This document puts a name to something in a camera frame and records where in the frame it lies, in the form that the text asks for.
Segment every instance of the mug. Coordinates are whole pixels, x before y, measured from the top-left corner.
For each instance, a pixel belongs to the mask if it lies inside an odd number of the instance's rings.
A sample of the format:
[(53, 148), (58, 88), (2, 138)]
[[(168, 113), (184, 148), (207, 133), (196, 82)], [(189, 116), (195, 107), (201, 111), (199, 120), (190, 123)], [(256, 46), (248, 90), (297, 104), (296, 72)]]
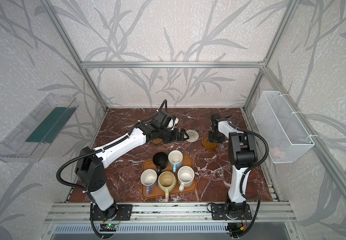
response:
[(171, 172), (163, 172), (158, 177), (158, 186), (161, 190), (165, 192), (165, 199), (169, 199), (169, 193), (174, 189), (176, 186), (177, 180), (176, 176)]
[(160, 175), (168, 167), (168, 156), (164, 152), (157, 152), (153, 156), (153, 163), (157, 167), (157, 175)]
[(146, 194), (149, 195), (150, 191), (157, 187), (157, 173), (153, 169), (147, 169), (141, 174), (141, 183), (147, 187)]
[(170, 165), (173, 167), (173, 172), (176, 172), (182, 165), (182, 157), (182, 152), (178, 150), (173, 150), (169, 153), (168, 159)]
[(178, 183), (180, 184), (179, 190), (182, 192), (185, 187), (192, 185), (195, 179), (195, 171), (189, 166), (183, 166), (177, 173)]

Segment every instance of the white mug handle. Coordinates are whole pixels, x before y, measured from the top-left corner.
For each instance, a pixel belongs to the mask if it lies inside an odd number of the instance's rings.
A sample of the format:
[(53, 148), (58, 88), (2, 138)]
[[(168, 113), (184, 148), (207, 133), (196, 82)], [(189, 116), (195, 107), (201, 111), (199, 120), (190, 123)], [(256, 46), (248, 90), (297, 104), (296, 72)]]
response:
[(185, 188), (185, 184), (184, 183), (181, 183), (180, 184), (180, 187), (178, 188), (180, 190), (180, 192), (182, 192)]

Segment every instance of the black mug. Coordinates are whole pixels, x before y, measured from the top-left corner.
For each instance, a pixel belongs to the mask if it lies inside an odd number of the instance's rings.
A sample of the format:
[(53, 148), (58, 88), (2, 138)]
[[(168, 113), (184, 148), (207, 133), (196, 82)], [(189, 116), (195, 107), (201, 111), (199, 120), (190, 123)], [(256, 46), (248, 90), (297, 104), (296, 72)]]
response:
[(160, 175), (168, 167), (168, 155), (164, 152), (157, 152), (153, 156), (153, 163), (157, 167), (157, 175)]

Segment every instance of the wall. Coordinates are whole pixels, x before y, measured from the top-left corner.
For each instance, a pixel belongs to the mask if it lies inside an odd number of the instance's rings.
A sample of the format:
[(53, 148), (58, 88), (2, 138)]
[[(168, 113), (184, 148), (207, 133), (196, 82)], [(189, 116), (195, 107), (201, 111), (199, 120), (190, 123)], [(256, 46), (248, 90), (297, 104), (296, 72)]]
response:
[[(288, 1), (52, 0), (84, 61), (262, 61)], [(108, 106), (243, 106), (256, 69), (92, 69)]]
[[(77, 97), (75, 114), (38, 163), (0, 161), (0, 239), (34, 239), (69, 190), (62, 163), (92, 143), (104, 112), (38, 1), (0, 0), (0, 141), (49, 93)], [(71, 168), (65, 179), (73, 179)]]
[[(346, 173), (346, 1), (300, 4), (269, 67)], [(313, 150), (268, 163), (307, 239), (346, 239), (346, 201)]]

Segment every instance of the marble surface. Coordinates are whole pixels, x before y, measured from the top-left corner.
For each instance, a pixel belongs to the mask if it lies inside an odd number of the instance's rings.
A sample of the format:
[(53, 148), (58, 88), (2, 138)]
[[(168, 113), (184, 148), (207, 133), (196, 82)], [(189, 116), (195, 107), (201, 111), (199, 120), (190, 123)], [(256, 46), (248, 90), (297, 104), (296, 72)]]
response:
[[(155, 109), (109, 109), (109, 112), (101, 126), (94, 146), (101, 146), (113, 139), (122, 136), (134, 122), (151, 116)], [(239, 108), (172, 108), (170, 114), (179, 118), (177, 127), (193, 129), (199, 133), (196, 142), (173, 142), (157, 146), (153, 143), (136, 147), (132, 151), (114, 161), (106, 170), (107, 185), (110, 194), (116, 202), (160, 202), (165, 197), (144, 199), (141, 196), (140, 175), (142, 164), (149, 160), (157, 152), (179, 150), (183, 154), (191, 156), (195, 171), (197, 188), (193, 192), (171, 195), (172, 202), (223, 202), (226, 200), (232, 180), (232, 167), (228, 160), (228, 142), (218, 144), (215, 149), (208, 150), (201, 145), (201, 139), (208, 135), (210, 128), (210, 116), (219, 113), (221, 117), (235, 115), (233, 123), (246, 129), (243, 115)], [(269, 188), (260, 167), (253, 169), (249, 175), (247, 196), (260, 194), (262, 201), (272, 201)], [(75, 189), (69, 198), (69, 202), (89, 202), (89, 198)]]

